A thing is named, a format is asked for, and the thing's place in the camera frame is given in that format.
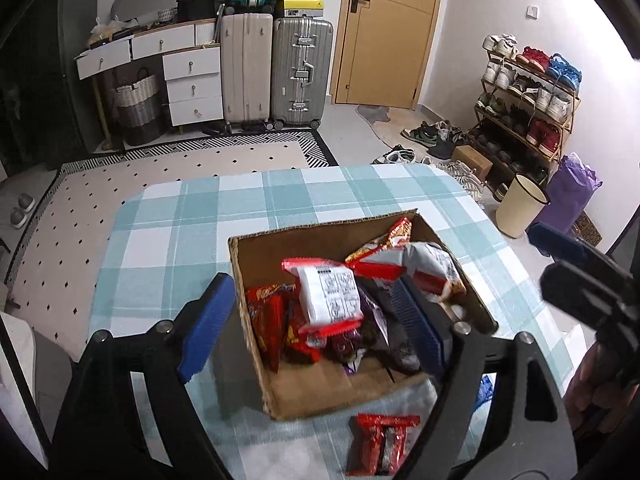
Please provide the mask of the blue white snack packet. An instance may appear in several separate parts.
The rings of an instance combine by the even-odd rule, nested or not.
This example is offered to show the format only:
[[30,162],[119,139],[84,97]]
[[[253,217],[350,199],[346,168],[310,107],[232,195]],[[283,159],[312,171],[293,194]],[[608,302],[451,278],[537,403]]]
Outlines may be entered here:
[[489,375],[483,375],[480,378],[480,386],[478,387],[473,412],[476,412],[483,405],[489,403],[494,397],[494,383]]

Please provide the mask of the red white snack packet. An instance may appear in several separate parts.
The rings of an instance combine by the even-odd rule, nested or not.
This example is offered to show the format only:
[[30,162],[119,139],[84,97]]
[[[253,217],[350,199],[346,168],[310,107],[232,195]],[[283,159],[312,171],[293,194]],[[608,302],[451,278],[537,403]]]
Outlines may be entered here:
[[356,276],[392,284],[402,276],[412,278],[427,295],[445,301],[466,294],[466,286],[454,258],[435,243],[410,242],[368,252],[346,262]]

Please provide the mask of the wall light switch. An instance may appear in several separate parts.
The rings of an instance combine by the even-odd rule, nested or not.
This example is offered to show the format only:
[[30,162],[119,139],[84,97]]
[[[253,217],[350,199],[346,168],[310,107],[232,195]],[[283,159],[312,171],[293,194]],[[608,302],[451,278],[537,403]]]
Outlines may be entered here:
[[526,18],[536,20],[538,18],[538,8],[536,6],[528,6],[526,9]]

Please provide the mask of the grey slippers pair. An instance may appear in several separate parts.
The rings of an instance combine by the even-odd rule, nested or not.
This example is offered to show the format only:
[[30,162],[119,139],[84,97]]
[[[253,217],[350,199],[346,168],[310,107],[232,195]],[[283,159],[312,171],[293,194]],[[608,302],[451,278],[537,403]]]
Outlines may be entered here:
[[21,229],[26,221],[27,216],[32,212],[35,207],[35,199],[27,194],[21,193],[17,199],[17,206],[14,207],[10,213],[10,223],[14,229]]

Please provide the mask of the dark sneakers on floor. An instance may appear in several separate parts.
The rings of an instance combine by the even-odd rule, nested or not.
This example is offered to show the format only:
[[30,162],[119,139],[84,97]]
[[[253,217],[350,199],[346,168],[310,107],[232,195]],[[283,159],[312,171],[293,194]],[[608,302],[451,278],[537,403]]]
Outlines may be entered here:
[[420,144],[430,156],[439,160],[450,159],[454,150],[468,140],[466,134],[448,120],[435,122],[433,125],[421,122],[419,127],[404,129],[400,134],[404,139]]

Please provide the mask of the teal plaid tablecloth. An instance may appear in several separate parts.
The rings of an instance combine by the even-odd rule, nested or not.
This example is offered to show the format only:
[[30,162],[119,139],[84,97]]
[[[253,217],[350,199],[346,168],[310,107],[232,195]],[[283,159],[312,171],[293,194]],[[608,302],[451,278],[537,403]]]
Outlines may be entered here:
[[[231,237],[415,209],[454,252],[501,336],[535,336],[560,387],[582,358],[570,348],[518,256],[448,174],[425,165],[280,170],[161,183],[124,203],[94,294],[90,327],[143,333],[230,270]],[[218,454],[238,479],[341,479],[350,411],[275,422],[239,320],[232,316],[205,370],[188,385]]]

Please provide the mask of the red snack packet in box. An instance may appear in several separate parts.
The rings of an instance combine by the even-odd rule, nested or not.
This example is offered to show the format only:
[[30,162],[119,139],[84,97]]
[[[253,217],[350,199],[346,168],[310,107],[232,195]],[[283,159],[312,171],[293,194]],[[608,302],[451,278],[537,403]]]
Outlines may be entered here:
[[275,284],[245,291],[248,314],[262,360],[273,373],[279,371],[288,331],[288,303],[295,286]]

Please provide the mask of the dark refrigerator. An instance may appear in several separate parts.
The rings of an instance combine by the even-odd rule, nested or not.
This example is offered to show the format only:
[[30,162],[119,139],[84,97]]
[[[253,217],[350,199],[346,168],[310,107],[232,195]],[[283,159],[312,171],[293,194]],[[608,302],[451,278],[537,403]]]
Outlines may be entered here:
[[14,30],[21,118],[50,168],[91,155],[103,140],[92,83],[76,64],[95,18],[96,0],[35,0]]

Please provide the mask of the purple white snack packet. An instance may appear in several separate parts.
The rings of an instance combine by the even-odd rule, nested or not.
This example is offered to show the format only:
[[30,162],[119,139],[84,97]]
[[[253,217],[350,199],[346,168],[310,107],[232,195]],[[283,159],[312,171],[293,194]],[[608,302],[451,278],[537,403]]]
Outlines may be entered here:
[[331,336],[326,351],[332,361],[340,363],[347,375],[358,373],[366,356],[378,359],[388,370],[414,375],[421,370],[405,329],[399,322],[390,296],[383,290],[379,295],[363,284],[358,284],[360,325],[353,330]]

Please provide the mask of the woven laundry basket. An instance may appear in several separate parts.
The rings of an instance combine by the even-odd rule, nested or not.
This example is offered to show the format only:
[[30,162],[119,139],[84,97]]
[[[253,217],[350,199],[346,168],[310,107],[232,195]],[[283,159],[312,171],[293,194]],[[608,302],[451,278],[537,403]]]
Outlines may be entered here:
[[160,84],[145,66],[134,79],[119,78],[112,70],[117,122],[124,129],[124,140],[130,146],[148,144],[163,134],[163,109]]

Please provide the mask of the small brown cardboard box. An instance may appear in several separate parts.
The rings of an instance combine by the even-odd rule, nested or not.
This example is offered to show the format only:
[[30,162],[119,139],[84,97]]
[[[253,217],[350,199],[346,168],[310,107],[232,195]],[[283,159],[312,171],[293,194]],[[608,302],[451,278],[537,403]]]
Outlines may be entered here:
[[453,162],[463,162],[472,173],[484,182],[492,168],[492,161],[480,154],[471,145],[460,145],[454,149],[451,160]]

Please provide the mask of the dotted beige rug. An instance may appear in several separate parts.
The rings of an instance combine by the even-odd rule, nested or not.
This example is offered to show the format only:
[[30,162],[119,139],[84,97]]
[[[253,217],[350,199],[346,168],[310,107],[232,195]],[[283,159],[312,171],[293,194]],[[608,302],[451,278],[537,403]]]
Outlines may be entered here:
[[94,290],[114,226],[138,214],[169,221],[188,181],[336,160],[314,130],[201,136],[63,165],[29,215],[1,275],[9,312],[77,359],[89,331]]

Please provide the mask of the brown cardboard SF box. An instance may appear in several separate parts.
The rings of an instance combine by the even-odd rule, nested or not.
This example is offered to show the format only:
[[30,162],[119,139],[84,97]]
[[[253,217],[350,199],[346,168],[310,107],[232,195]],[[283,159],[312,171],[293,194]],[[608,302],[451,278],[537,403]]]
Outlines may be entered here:
[[284,259],[318,257],[342,262],[404,217],[412,221],[414,242],[446,245],[415,209],[230,238],[230,261],[239,292],[239,316],[246,348],[262,389],[262,410],[271,418],[293,420],[325,415],[378,400],[427,380],[427,374],[422,372],[407,375],[386,370],[373,356],[366,356],[353,375],[347,375],[341,364],[327,358],[316,364],[283,362],[275,373],[260,355],[245,299],[245,292],[251,287],[294,282],[294,276],[281,268]]

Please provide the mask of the purple bag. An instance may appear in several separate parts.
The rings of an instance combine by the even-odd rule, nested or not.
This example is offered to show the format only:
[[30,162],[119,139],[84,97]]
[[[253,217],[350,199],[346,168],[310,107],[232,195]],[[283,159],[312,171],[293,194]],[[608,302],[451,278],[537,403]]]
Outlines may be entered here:
[[568,234],[602,184],[597,173],[577,153],[564,155],[546,187],[549,203],[534,222]]

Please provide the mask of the wooden door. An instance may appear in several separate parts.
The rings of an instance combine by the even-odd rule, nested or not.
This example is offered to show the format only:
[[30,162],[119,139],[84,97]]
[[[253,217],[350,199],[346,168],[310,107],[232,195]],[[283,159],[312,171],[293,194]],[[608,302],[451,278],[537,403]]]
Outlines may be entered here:
[[335,104],[418,104],[440,0],[342,0],[334,51]]

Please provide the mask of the white red-edged snack packet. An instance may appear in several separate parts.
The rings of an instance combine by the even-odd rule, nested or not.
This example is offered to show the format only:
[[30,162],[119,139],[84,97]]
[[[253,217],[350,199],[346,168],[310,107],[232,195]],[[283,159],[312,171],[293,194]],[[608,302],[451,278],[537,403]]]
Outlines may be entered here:
[[320,258],[288,258],[281,268],[299,284],[298,299],[306,320],[299,330],[302,334],[328,338],[360,326],[359,289],[348,266]]

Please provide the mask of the orange white snack packet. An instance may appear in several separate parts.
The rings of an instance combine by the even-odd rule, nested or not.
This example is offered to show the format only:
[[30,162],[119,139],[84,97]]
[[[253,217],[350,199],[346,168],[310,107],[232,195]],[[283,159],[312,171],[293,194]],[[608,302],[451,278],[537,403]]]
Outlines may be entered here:
[[411,231],[412,221],[408,217],[402,217],[386,233],[362,245],[356,252],[352,252],[345,259],[345,262],[347,264],[355,263],[377,252],[382,252],[382,250],[404,247],[410,242]]

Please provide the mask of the red chocolate snack packet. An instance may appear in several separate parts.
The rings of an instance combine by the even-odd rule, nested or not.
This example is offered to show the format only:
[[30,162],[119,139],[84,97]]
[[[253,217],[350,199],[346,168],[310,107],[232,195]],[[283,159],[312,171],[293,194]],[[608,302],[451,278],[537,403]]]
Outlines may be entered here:
[[393,476],[406,456],[408,434],[420,425],[418,415],[359,413],[355,417],[357,459],[352,477]]

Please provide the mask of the white drawer desk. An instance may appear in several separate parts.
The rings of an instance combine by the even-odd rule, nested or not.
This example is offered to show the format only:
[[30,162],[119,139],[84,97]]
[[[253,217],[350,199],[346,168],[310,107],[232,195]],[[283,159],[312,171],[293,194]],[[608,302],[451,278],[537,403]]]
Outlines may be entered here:
[[157,73],[166,93],[171,125],[224,118],[221,55],[213,18],[135,32],[76,58],[81,80],[118,68],[147,67]]

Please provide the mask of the silver aluminium suitcase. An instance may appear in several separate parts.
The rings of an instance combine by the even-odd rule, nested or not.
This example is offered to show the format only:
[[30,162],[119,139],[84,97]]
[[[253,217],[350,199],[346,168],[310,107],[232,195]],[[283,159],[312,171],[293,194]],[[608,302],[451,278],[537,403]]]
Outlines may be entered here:
[[332,46],[329,21],[299,16],[274,22],[270,96],[274,128],[320,126]]

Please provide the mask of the wooden shoe rack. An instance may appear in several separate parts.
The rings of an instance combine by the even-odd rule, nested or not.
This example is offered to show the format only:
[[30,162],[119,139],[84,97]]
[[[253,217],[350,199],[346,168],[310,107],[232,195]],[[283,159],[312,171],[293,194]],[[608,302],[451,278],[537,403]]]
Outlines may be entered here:
[[578,70],[558,54],[532,48],[487,52],[469,144],[492,162],[491,190],[517,174],[547,185],[574,130],[581,82]]

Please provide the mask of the cream waste bin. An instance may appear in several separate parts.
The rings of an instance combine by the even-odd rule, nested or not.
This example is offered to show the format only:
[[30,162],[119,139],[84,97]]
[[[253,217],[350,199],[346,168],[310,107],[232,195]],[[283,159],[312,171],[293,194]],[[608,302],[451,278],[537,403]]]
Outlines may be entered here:
[[497,229],[518,238],[549,203],[548,195],[536,182],[517,174],[496,210]]

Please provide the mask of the beige hard suitcase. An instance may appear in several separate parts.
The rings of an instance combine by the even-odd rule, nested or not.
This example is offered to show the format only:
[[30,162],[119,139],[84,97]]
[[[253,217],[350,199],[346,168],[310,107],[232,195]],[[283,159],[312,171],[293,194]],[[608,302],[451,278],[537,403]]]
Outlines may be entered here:
[[270,118],[273,16],[225,15],[220,62],[224,120],[231,125]]

